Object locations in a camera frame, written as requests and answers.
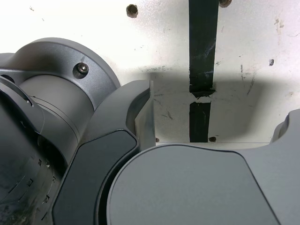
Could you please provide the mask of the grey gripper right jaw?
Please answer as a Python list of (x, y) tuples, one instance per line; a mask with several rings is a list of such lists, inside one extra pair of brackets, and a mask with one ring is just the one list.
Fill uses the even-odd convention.
[(169, 144), (142, 151), (109, 191), (109, 225), (297, 225), (300, 112), (277, 139), (244, 150)]

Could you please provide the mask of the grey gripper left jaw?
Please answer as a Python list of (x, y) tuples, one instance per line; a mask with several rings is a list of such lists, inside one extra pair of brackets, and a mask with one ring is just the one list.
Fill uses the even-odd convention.
[(129, 82), (91, 117), (52, 206), (54, 225), (104, 225), (114, 178), (139, 152), (155, 146), (153, 82)]

